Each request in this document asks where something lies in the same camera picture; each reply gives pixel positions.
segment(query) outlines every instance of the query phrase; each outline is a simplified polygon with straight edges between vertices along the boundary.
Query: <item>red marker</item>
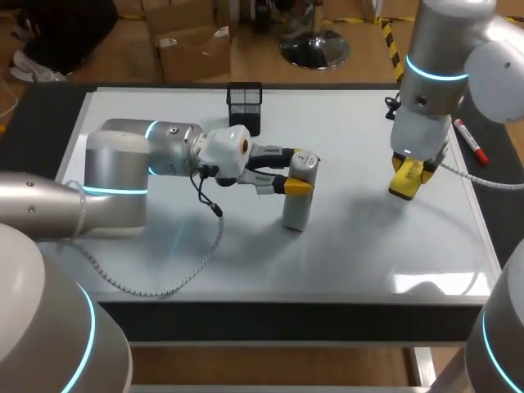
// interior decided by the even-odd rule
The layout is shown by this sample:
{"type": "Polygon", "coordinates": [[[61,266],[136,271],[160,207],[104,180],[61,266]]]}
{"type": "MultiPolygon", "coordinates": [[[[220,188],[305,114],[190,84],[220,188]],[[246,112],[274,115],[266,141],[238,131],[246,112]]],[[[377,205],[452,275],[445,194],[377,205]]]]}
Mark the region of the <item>red marker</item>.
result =
{"type": "Polygon", "coordinates": [[[486,154],[483,152],[481,147],[478,146],[477,141],[475,141],[475,138],[473,138],[473,136],[469,133],[468,129],[461,121],[461,119],[456,119],[456,121],[454,121],[453,124],[455,124],[457,131],[460,133],[460,135],[462,135],[464,141],[466,141],[466,143],[473,150],[479,162],[484,166],[488,165],[490,163],[490,160],[488,160],[488,157],[486,157],[486,154]]]}

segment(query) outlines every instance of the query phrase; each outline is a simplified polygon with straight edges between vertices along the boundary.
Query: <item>robotic arm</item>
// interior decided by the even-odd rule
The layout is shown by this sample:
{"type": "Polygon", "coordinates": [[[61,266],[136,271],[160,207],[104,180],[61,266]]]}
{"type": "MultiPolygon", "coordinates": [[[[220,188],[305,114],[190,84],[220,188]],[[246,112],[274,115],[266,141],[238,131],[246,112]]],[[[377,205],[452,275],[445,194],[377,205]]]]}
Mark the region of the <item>robotic arm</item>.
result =
{"type": "Polygon", "coordinates": [[[495,13],[496,0],[422,0],[391,132],[397,154],[426,161],[445,144],[450,113],[469,85],[496,122],[524,116],[524,30],[495,13]]]}
{"type": "Polygon", "coordinates": [[[0,198],[9,206],[0,222],[33,239],[132,237],[146,221],[149,175],[201,173],[221,186],[251,184],[259,194],[286,195],[282,224],[304,230],[317,168],[315,155],[258,146],[241,125],[205,134],[196,124],[108,120],[88,136],[80,196],[44,178],[0,174],[0,198]],[[262,167],[291,167],[294,178],[262,167]]]}

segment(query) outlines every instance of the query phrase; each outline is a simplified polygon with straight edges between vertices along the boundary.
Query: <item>blue led ring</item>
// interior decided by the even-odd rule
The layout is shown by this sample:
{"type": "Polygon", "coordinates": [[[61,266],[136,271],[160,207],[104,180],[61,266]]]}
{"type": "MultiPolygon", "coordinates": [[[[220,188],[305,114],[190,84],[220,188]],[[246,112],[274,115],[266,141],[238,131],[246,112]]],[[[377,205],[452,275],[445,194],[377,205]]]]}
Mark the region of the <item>blue led ring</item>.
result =
{"type": "Polygon", "coordinates": [[[406,63],[408,63],[408,66],[409,68],[411,68],[413,71],[415,71],[417,74],[423,76],[424,78],[428,78],[428,79],[433,79],[433,80],[440,80],[440,81],[444,81],[444,82],[452,82],[452,81],[455,81],[455,80],[461,80],[461,79],[466,79],[468,77],[468,74],[463,74],[463,75],[455,75],[455,76],[452,76],[452,75],[435,75],[435,74],[430,74],[426,71],[422,71],[420,70],[419,68],[417,68],[412,62],[411,60],[409,59],[409,57],[407,56],[406,57],[406,63]]]}
{"type": "Polygon", "coordinates": [[[98,188],[84,186],[84,191],[90,194],[112,194],[112,195],[145,195],[147,190],[119,190],[113,188],[98,188]]]}
{"type": "Polygon", "coordinates": [[[508,385],[513,389],[513,391],[515,391],[516,393],[522,393],[522,390],[520,390],[518,386],[515,385],[515,383],[508,377],[508,375],[504,372],[502,367],[500,367],[500,364],[497,361],[497,359],[495,358],[495,355],[493,355],[493,351],[491,350],[491,347],[490,347],[490,342],[488,341],[488,335],[486,333],[486,311],[485,310],[484,310],[484,314],[482,315],[482,331],[484,332],[484,342],[486,344],[488,355],[490,356],[491,361],[493,362],[493,365],[499,372],[500,376],[506,381],[506,383],[508,383],[508,385]]]}
{"type": "Polygon", "coordinates": [[[79,380],[80,375],[82,374],[82,371],[84,370],[85,365],[88,362],[89,355],[93,350],[93,344],[95,341],[95,309],[93,307],[93,303],[91,302],[88,293],[78,283],[76,285],[78,285],[79,288],[82,290],[82,293],[84,294],[85,299],[88,303],[89,316],[91,318],[91,327],[89,328],[88,344],[85,347],[84,356],[82,356],[82,360],[80,360],[80,364],[77,367],[75,373],[73,374],[73,377],[71,377],[67,385],[65,385],[64,389],[62,389],[61,393],[69,393],[71,389],[73,389],[73,386],[75,386],[75,383],[79,380]]]}

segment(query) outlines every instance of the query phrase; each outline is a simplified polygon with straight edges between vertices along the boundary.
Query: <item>chair base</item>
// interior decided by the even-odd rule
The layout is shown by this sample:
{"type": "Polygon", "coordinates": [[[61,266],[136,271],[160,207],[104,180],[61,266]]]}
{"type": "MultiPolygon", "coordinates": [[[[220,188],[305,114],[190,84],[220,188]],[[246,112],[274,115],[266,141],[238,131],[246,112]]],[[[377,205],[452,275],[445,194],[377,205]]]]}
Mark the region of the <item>chair base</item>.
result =
{"type": "Polygon", "coordinates": [[[350,55],[348,43],[331,30],[283,40],[280,50],[290,63],[311,70],[338,66],[350,55]]]}

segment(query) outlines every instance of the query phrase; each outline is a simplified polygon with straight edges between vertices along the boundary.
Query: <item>yellow black tape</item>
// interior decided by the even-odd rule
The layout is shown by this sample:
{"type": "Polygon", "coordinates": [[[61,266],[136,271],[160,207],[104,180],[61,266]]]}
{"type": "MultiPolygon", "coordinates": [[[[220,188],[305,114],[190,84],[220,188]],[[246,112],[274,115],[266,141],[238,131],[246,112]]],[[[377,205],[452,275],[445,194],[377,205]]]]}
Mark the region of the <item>yellow black tape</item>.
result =
{"type": "Polygon", "coordinates": [[[391,63],[395,70],[396,82],[400,84],[402,82],[402,76],[404,75],[404,65],[400,61],[399,48],[396,46],[395,40],[393,39],[393,32],[391,30],[391,20],[377,18],[375,20],[376,25],[380,25],[382,28],[382,35],[386,39],[387,49],[390,53],[391,63]]]}

